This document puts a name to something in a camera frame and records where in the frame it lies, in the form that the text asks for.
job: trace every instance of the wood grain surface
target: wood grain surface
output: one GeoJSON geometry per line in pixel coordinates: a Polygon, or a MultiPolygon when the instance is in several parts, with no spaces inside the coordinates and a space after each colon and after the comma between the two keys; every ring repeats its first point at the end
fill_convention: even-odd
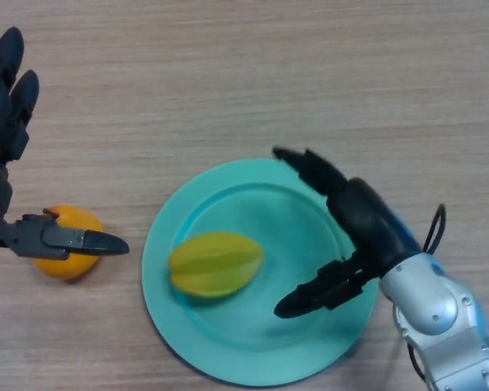
{"type": "MultiPolygon", "coordinates": [[[[143,306],[145,236],[211,166],[312,147],[366,178],[489,318],[489,0],[0,0],[42,85],[8,219],[92,209],[131,253],[80,283],[0,251],[0,391],[237,389],[185,367],[143,306]]],[[[282,389],[425,389],[379,300],[343,363],[282,389]]]]}

